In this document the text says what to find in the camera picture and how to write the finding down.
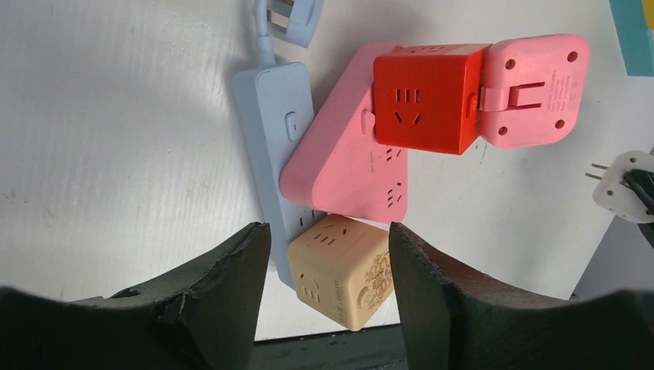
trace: metal prong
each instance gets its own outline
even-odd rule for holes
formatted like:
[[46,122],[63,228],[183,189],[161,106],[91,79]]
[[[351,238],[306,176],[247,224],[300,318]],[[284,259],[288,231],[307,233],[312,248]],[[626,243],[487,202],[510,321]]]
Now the metal prong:
[[599,177],[597,175],[593,175],[592,173],[587,173],[586,176],[590,177],[592,179],[595,179],[595,180],[601,180],[602,179],[601,177]]

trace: white tabletop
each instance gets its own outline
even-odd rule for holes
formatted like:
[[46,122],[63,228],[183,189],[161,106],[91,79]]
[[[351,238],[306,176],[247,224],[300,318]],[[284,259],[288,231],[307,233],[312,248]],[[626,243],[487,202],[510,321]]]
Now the white tabletop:
[[[261,219],[231,77],[250,0],[0,4],[0,285],[76,300],[162,274]],[[360,45],[583,35],[577,126],[550,146],[410,154],[405,224],[507,283],[567,298],[612,216],[590,163],[654,141],[654,79],[627,78],[608,2],[326,0],[303,61],[316,108]],[[398,322],[391,297],[369,325]],[[341,328],[268,274],[257,339]]]

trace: pink plug adapter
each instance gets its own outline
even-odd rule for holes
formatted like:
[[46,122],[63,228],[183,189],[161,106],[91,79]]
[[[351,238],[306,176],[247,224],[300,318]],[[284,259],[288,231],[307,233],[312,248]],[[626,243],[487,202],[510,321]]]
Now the pink plug adapter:
[[500,148],[555,143],[575,126],[590,47],[578,35],[512,39],[484,62],[480,134]]
[[407,150],[377,143],[372,93],[375,58],[397,49],[373,43],[356,52],[281,173],[289,200],[383,223],[404,219]]

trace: teal object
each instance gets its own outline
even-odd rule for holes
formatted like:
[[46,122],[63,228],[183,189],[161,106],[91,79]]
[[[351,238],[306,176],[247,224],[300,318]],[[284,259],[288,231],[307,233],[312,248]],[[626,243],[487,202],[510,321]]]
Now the teal object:
[[648,29],[642,0],[609,0],[627,75],[654,76],[654,33]]

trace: yellow object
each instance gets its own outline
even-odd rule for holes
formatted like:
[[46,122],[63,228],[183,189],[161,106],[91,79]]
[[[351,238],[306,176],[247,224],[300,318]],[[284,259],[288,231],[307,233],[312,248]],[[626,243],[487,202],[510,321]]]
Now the yellow object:
[[393,291],[388,231],[330,214],[288,248],[300,301],[358,331]]
[[654,0],[642,0],[642,11],[645,13],[647,28],[654,30]]

